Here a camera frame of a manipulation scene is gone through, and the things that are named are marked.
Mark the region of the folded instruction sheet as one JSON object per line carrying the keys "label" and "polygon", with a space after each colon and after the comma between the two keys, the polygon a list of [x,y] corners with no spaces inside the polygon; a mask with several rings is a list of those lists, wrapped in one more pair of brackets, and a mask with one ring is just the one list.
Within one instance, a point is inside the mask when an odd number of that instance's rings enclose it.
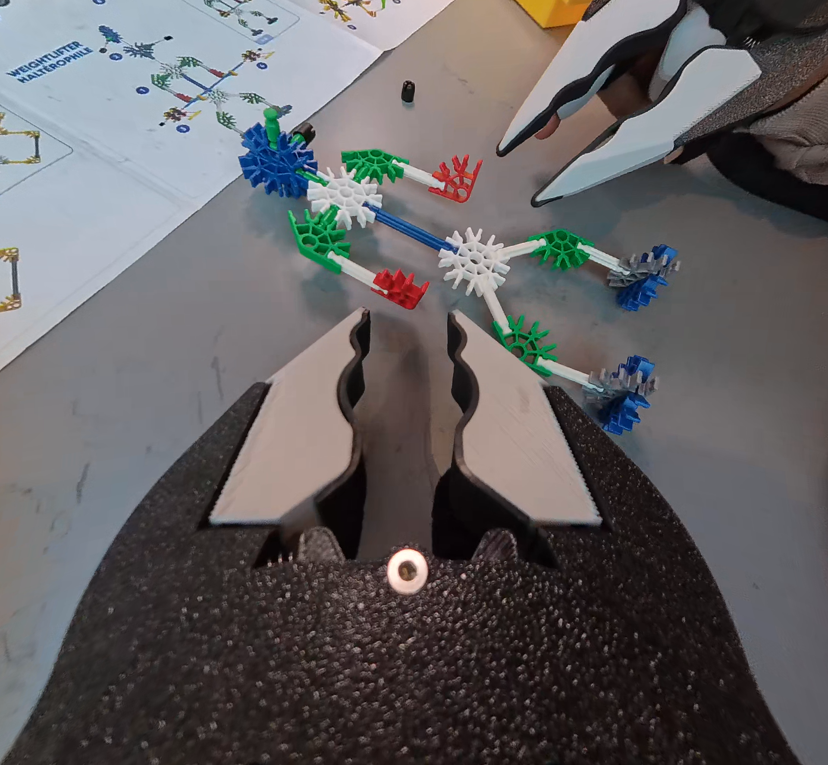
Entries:
{"label": "folded instruction sheet", "polygon": [[2,0],[2,366],[454,0]]}

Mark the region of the grey desk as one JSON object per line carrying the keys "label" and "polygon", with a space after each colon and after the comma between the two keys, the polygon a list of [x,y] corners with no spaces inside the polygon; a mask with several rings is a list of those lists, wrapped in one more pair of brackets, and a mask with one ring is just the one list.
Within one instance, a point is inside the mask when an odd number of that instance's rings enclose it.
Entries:
{"label": "grey desk", "polygon": [[[512,0],[456,0],[312,119],[322,165],[381,147],[420,167],[482,159],[467,204],[401,182],[398,215],[500,241],[562,226],[616,256],[665,242],[681,270],[637,313],[592,265],[515,262],[505,309],[549,329],[566,365],[656,364],[642,423],[617,442],[685,523],[717,579],[765,699],[803,763],[826,756],[826,223],[756,199],[705,158],[654,164],[533,209],[608,126],[593,100],[547,141],[495,146],[563,31]],[[416,84],[402,103],[404,80]],[[460,418],[446,315],[481,300],[395,232],[354,256],[430,280],[408,312],[306,262],[288,203],[236,180],[2,371],[2,753],[48,679],[80,595],[121,525],[241,393],[358,306],[372,313],[357,407],[368,475],[361,555],[429,543],[431,499]]]}

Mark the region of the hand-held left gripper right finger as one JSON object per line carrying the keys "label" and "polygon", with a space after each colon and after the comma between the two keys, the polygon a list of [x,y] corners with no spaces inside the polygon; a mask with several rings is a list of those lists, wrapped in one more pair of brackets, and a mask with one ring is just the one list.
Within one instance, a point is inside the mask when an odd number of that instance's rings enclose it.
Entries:
{"label": "hand-held left gripper right finger", "polygon": [[450,560],[554,560],[548,530],[602,518],[551,397],[518,358],[451,312],[451,394],[462,416],[432,508],[432,551]]}

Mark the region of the person's right forearm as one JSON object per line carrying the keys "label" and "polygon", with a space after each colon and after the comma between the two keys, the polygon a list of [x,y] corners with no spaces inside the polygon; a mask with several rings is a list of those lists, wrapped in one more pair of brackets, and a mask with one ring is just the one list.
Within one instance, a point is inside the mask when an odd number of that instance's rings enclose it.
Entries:
{"label": "person's right forearm", "polygon": [[776,166],[808,184],[827,185],[827,80],[748,131]]}

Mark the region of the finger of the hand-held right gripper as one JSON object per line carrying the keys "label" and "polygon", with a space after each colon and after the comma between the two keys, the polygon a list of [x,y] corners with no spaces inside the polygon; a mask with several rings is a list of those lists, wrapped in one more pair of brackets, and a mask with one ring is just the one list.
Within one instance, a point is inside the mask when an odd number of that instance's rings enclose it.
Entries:
{"label": "finger of the hand-held right gripper", "polygon": [[746,49],[709,46],[698,51],[653,105],[606,129],[533,195],[532,205],[577,194],[662,159],[680,136],[761,73]]}
{"label": "finger of the hand-held right gripper", "polygon": [[606,69],[656,45],[677,25],[686,0],[608,0],[578,22],[508,126],[507,155],[562,107],[585,97]]}

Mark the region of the grey snowflake toy connector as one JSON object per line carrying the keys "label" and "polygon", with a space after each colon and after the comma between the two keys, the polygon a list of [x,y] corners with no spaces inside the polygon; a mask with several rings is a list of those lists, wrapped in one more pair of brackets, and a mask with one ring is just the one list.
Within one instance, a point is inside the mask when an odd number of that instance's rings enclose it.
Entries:
{"label": "grey snowflake toy connector", "polygon": [[643,253],[640,257],[632,255],[628,259],[622,258],[608,270],[607,284],[612,288],[628,287],[657,274],[659,268],[660,260],[650,253]]}
{"label": "grey snowflake toy connector", "polygon": [[588,382],[582,386],[587,401],[601,406],[626,396],[630,391],[630,375],[622,367],[614,373],[605,368],[599,373],[590,373]]}

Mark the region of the person's right hand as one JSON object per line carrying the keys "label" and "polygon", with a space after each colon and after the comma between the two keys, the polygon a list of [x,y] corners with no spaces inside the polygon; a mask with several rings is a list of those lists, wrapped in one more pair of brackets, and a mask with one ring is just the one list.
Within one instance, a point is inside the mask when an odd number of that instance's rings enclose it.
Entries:
{"label": "person's right hand", "polygon": [[658,50],[639,56],[620,75],[610,76],[598,91],[597,97],[615,118],[626,117],[649,106],[649,85],[660,58]]}

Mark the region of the construction toy figure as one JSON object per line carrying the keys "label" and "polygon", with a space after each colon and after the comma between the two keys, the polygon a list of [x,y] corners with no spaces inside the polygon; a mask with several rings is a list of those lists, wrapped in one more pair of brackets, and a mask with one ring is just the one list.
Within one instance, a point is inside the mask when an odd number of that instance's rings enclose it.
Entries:
{"label": "construction toy figure", "polygon": [[508,246],[494,236],[484,240],[481,230],[467,229],[438,238],[386,211],[378,193],[381,176],[404,175],[431,187],[436,185],[431,174],[382,150],[348,155],[339,173],[321,172],[309,148],[314,136],[312,126],[303,124],[287,133],[279,121],[278,110],[265,110],[264,122],[243,133],[246,152],[239,162],[251,185],[262,186],[267,193],[295,199],[306,195],[312,210],[305,211],[300,219],[294,213],[288,216],[295,245],[303,256],[331,273],[346,274],[376,293],[372,282],[381,271],[372,272],[350,258],[347,236],[355,224],[361,228],[371,223],[385,225],[434,250],[438,266],[445,269],[444,280],[454,288],[463,285],[467,295],[483,298],[501,344],[534,372],[543,377],[563,377],[581,387],[588,382],[588,374],[556,361],[555,346],[545,344],[546,332],[537,323],[526,326],[523,317],[505,312],[497,290],[505,283],[509,261],[515,257],[535,256],[560,268],[593,262],[608,270],[618,259],[561,229]]}

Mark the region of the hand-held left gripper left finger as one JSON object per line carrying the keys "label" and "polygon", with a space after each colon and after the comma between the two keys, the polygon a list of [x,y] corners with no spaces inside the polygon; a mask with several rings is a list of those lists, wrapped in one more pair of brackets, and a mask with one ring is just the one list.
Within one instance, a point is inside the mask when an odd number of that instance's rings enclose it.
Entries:
{"label": "hand-held left gripper left finger", "polygon": [[267,380],[209,513],[217,526],[274,527],[279,549],[327,527],[357,556],[366,498],[354,407],[370,313],[359,308]]}

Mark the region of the red toy connector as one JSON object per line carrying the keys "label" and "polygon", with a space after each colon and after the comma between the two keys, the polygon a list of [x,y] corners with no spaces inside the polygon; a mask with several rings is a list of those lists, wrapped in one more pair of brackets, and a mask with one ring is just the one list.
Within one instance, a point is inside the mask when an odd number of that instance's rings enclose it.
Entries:
{"label": "red toy connector", "polygon": [[422,285],[415,283],[415,275],[406,276],[401,269],[392,274],[388,269],[379,272],[373,279],[372,288],[378,295],[398,304],[404,309],[413,310],[426,294],[429,282]]}
{"label": "red toy connector", "polygon": [[441,162],[439,168],[432,173],[436,185],[431,186],[429,192],[457,203],[469,200],[483,163],[478,160],[477,165],[469,169],[469,160],[467,154],[463,158],[453,156],[451,165]]}

